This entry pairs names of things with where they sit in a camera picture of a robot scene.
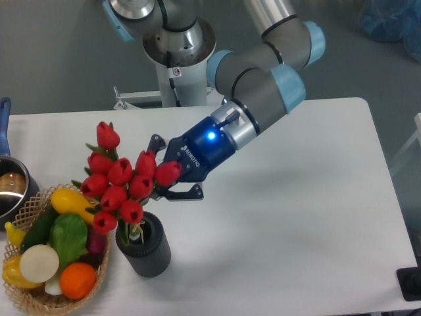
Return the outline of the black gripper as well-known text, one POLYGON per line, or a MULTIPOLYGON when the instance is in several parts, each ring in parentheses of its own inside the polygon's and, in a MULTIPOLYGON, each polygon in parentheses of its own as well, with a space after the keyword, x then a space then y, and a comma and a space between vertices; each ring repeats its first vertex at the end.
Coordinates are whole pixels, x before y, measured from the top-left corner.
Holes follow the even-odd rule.
MULTIPOLYGON (((206 117, 187 132, 169 141, 158 134, 149 140, 147 151, 154 153, 156 161, 177 161, 182 165, 178 182, 194 183, 206 179, 210 171, 235 153, 235 147, 227 135, 217 129, 217 123, 206 117)), ((200 183, 188 191, 175 192, 168 187, 156 186, 150 198, 158 201, 199 201, 204 198, 200 183)))

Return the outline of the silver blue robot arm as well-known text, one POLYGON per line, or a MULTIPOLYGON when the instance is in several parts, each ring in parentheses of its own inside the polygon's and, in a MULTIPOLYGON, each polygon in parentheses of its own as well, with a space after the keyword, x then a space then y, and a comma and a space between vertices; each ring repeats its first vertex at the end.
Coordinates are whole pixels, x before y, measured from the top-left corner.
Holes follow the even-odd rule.
POLYGON ((125 41, 143 40, 154 62, 163 107, 204 105, 208 87, 225 103, 169 141, 154 135, 149 149, 182 165, 186 192, 158 184, 151 198, 200 200, 210 171, 290 113, 306 96, 298 70, 323 56, 326 40, 302 22, 289 1, 246 1, 262 41, 238 54, 217 51, 214 30, 194 1, 104 1, 113 28, 125 41))

